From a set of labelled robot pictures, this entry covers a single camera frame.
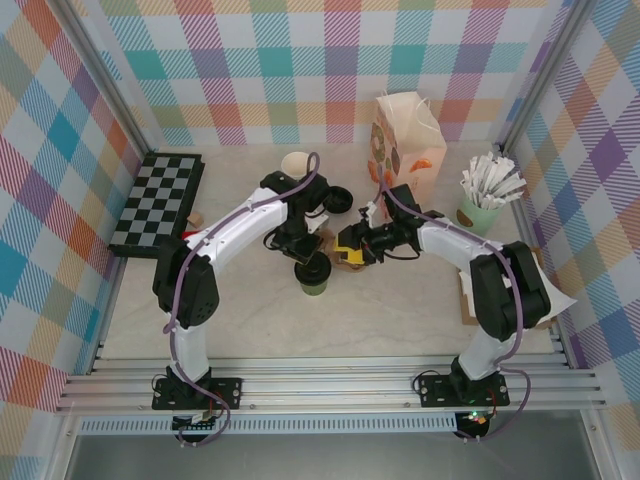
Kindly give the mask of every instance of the plaid fabric backdrop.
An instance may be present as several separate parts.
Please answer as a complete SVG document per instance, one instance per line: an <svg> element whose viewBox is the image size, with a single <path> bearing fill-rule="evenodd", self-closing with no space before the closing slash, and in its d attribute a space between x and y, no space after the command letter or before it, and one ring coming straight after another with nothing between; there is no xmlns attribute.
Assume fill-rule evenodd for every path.
<svg viewBox="0 0 640 480"><path fill-rule="evenodd" d="M581 366L640 478L640 2L600 0L516 154Z"/></svg>
<svg viewBox="0 0 640 480"><path fill-rule="evenodd" d="M366 141L384 90L431 98L448 140L495 139L571 3L74 2L153 145Z"/></svg>
<svg viewBox="0 0 640 480"><path fill-rule="evenodd" d="M45 0L0 2L0 479L33 478L140 163Z"/></svg>

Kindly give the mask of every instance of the white table surface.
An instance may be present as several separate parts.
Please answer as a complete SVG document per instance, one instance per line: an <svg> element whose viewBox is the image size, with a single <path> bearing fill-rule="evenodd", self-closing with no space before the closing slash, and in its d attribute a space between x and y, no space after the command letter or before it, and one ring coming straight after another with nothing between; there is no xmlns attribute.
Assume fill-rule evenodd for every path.
<svg viewBox="0 0 640 480"><path fill-rule="evenodd" d="M469 159L489 151L488 142L452 142L438 185L423 210L453 218L462 188L461 171ZM164 151L202 153L206 166L194 210L205 226L226 215L280 166L291 151L315 150L320 173L331 185L354 196L350 212L333 216L329 227L340 231L359 220L357 208L377 191L366 167L368 144L199 147ZM510 208L504 209L488 238L519 238ZM111 319L103 358L168 358L167 319L151 292L155 260L127 261ZM208 321L210 357L396 356L456 354L477 327L460 321L456 269L434 255L401 262L387 260L360 273L334 269L327 290L305 295L293 275L293 261L269 252L260 240L234 258L218 276L220 306ZM525 335L521 353L553 351L547 331Z"/></svg>

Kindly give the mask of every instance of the black lid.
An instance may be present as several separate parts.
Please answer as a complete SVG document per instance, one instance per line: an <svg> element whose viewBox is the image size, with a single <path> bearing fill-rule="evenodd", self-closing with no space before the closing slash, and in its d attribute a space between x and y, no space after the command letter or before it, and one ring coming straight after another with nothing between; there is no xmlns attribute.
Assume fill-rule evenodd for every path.
<svg viewBox="0 0 640 480"><path fill-rule="evenodd" d="M324 201L327 212L333 214L346 213L353 205L353 195L343 187L329 187L329 196Z"/></svg>
<svg viewBox="0 0 640 480"><path fill-rule="evenodd" d="M331 275L331 260L324 253L316 252L306 265L296 263L293 272L300 283L315 287L326 282Z"/></svg>

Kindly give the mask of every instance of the black and white checkered board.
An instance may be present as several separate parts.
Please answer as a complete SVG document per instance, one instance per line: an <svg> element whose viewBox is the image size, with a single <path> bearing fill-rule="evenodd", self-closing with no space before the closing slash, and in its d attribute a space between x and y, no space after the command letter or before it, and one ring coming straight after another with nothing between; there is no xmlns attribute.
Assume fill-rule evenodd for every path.
<svg viewBox="0 0 640 480"><path fill-rule="evenodd" d="M200 159L147 154L111 237L109 248L116 255L155 258L163 236L184 232L204 169Z"/></svg>

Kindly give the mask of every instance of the yellow object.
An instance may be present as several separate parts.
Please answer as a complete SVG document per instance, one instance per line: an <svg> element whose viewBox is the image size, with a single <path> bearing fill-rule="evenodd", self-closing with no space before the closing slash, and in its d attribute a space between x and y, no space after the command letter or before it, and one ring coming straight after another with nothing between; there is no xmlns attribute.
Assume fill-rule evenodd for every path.
<svg viewBox="0 0 640 480"><path fill-rule="evenodd" d="M351 265L364 265L364 258L362 256L362 249L354 250L350 247L343 247L338 244L338 237L336 237L333 243L333 250L340 253L340 260Z"/></svg>

